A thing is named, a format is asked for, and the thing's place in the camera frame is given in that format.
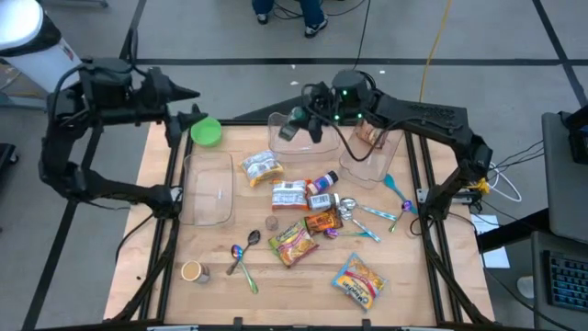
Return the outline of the orange chicken ramen packet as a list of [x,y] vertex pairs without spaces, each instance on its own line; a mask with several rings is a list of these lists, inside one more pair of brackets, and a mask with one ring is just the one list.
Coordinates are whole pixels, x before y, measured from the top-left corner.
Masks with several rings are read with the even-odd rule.
[[366,120],[361,120],[356,130],[356,136],[363,142],[373,145],[375,149],[384,146],[387,134],[387,131],[374,127]]
[[285,181],[272,181],[272,209],[309,209],[307,201],[307,187],[310,184],[308,179]]

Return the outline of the person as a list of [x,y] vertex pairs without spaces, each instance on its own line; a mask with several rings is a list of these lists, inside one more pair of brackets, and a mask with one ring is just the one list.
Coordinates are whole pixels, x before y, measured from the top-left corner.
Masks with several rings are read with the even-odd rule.
[[[260,25],[266,25],[275,0],[251,0],[255,18]],[[322,11],[320,0],[299,0],[305,24],[304,37],[314,38],[328,25],[328,17]]]

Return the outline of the black equipment piece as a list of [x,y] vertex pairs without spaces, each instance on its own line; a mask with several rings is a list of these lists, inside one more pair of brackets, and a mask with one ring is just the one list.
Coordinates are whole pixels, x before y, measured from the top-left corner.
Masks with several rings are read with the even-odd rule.
[[0,143],[0,178],[4,176],[11,165],[15,165],[18,161],[16,146],[10,143]]

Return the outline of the black triangular frame base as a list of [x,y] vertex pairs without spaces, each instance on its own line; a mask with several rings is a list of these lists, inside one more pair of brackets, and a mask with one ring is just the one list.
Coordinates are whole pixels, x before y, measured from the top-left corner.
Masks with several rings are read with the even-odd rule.
[[263,108],[245,113],[235,117],[234,120],[241,123],[247,123],[248,125],[264,125],[267,124],[269,116],[274,113],[288,115],[291,111],[292,105],[299,100],[302,100],[302,97],[289,98],[284,101],[280,101],[275,104],[271,104]]

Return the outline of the yellow ramen packet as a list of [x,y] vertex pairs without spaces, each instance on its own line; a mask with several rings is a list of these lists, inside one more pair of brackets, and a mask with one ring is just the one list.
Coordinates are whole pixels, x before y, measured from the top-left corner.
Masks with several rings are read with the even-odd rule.
[[240,163],[240,167],[246,174],[251,187],[255,187],[260,182],[271,177],[282,175],[284,172],[283,166],[278,162],[276,155],[270,150],[245,158]]

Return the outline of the white paper sheet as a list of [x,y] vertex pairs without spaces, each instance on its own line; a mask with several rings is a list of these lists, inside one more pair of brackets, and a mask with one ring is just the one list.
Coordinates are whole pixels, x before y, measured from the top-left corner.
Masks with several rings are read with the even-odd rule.
[[[470,218],[474,223],[476,235],[485,234],[500,227],[495,215],[471,214]],[[485,268],[510,268],[510,262],[504,247],[483,253],[481,259]]]

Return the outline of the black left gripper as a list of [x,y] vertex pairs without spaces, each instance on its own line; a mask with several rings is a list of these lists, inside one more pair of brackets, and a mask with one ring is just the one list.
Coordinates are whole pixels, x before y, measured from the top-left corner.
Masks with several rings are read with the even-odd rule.
[[[147,70],[139,90],[141,104],[153,113],[154,121],[164,124],[164,135],[169,147],[172,147],[178,141],[179,133],[168,104],[197,97],[200,97],[198,91],[178,86],[157,66]],[[177,115],[180,131],[187,131],[207,116],[207,113],[180,112]]]

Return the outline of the orange dark snack packet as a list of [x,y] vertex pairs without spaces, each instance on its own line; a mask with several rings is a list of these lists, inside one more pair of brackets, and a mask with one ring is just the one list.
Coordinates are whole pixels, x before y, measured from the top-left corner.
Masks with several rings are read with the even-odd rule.
[[304,218],[310,235],[321,233],[327,229],[340,229],[343,222],[339,219],[336,209],[329,209]]

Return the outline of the lime chili shrimp ramen packet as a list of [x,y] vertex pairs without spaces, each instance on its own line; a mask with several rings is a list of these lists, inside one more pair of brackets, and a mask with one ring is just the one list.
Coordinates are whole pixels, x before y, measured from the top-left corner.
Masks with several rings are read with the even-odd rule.
[[287,268],[293,267],[319,247],[304,220],[293,223],[280,234],[271,237],[268,244]]

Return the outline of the black perforated case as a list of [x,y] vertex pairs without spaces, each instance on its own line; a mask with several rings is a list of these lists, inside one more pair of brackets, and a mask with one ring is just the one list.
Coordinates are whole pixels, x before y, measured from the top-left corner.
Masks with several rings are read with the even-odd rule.
[[464,108],[427,103],[408,103],[409,119],[402,127],[461,153],[470,143],[472,131]]

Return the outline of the iridescent spoon green handle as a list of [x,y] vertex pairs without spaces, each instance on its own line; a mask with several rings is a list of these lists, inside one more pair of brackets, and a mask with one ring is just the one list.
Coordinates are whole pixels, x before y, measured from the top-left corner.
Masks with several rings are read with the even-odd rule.
[[237,267],[239,267],[245,278],[247,279],[249,288],[253,294],[257,294],[259,292],[258,286],[254,279],[251,277],[246,265],[243,263],[243,249],[239,245],[233,245],[231,248],[231,254],[234,258],[233,263],[227,270],[227,274],[231,275]]

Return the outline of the black desk leg bar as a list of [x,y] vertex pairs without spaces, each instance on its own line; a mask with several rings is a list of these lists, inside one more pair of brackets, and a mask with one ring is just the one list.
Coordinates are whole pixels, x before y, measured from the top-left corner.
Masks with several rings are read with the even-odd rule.
[[548,208],[529,214],[522,219],[477,235],[480,253],[526,240],[533,232],[549,233]]

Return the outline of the purple label spice bottle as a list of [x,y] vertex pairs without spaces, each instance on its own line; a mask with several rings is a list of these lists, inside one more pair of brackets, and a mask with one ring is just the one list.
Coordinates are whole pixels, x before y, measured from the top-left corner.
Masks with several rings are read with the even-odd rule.
[[324,192],[338,181],[338,176],[334,171],[329,171],[322,177],[318,177],[307,185],[307,191],[310,195],[318,195]]

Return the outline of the blue ramen packet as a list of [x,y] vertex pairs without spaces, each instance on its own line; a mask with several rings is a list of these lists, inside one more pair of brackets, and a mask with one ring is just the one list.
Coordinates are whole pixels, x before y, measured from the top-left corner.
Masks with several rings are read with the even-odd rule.
[[364,311],[369,311],[387,282],[357,253],[352,253],[336,273],[331,284]]

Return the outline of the tan lid jar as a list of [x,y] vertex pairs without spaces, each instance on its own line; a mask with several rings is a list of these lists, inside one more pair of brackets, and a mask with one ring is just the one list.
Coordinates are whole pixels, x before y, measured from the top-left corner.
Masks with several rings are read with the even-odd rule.
[[206,283],[210,279],[209,268],[196,260],[187,261],[180,271],[183,280]]

